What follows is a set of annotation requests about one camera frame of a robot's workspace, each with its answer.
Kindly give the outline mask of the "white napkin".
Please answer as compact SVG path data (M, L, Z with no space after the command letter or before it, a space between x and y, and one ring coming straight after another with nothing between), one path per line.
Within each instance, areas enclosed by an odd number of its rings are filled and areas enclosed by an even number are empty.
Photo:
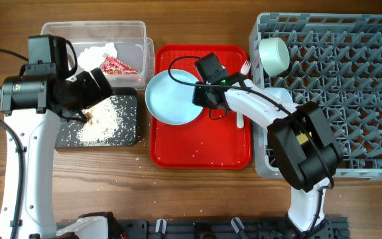
M78 66L85 71L91 71L94 68L99 68L108 56L117 57L117 50L113 42L104 46L86 48L78 57Z

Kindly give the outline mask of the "white plastic fork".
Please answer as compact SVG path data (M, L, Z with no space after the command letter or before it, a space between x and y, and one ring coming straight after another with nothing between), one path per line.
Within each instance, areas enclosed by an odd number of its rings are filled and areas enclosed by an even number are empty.
M246 76L246 75L248 75L250 69L251 69L251 63L248 60L246 60L245 63L241 67L240 73L244 74ZM236 123L237 123L237 127L239 129L244 127L243 115L239 112L236 113Z

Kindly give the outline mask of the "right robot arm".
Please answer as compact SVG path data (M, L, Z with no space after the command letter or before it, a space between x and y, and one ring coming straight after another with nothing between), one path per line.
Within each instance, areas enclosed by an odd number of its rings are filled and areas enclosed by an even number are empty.
M214 53L199 57L194 66L202 80L193 103L241 113L267 130L268 145L292 188L288 220L301 237L315 235L324 223L324 193L334 188L332 177L344 158L324 112L311 101L281 100L240 72L228 74Z

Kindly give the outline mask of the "light blue plate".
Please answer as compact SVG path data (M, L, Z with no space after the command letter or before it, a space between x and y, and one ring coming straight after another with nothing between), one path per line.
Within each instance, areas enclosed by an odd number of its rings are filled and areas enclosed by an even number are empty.
M195 120L203 107L192 103L194 87L174 81L167 70L155 75L145 90L151 115L168 125L184 125Z

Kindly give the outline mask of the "red snack wrapper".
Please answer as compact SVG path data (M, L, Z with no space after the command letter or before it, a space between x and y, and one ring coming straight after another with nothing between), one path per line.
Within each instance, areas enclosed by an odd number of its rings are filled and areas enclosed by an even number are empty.
M138 71L130 66L122 63L118 59L107 56L103 62L101 69L108 75L124 75L124 74L138 74Z

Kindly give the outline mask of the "green bowl with food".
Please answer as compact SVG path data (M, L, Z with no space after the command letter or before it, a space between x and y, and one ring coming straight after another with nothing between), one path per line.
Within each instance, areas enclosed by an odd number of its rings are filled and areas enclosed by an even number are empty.
M281 74L288 69L290 64L288 48L279 37L261 39L259 58L264 71L270 77Z

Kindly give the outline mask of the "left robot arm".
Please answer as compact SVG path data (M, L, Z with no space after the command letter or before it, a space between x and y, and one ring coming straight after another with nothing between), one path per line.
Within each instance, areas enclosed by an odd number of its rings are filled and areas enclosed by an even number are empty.
M60 124L113 93L99 68L77 74L69 66L70 41L38 35L28 46L28 63L0 87L7 130L0 238L55 237L52 173Z

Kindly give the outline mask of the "light blue bowl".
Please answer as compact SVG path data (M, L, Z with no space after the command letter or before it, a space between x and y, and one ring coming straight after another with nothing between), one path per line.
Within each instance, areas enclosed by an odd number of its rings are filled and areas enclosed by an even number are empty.
M293 99L292 99L290 92L287 91L285 88L269 87L269 88L265 88L265 91L268 92L269 94L279 98L280 100L293 103Z

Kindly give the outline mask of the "yellow plastic cup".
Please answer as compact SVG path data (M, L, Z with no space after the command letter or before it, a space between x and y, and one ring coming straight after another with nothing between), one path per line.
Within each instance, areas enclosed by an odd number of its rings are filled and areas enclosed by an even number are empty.
M300 132L296 138L300 145L305 144L309 140L308 136L302 132Z

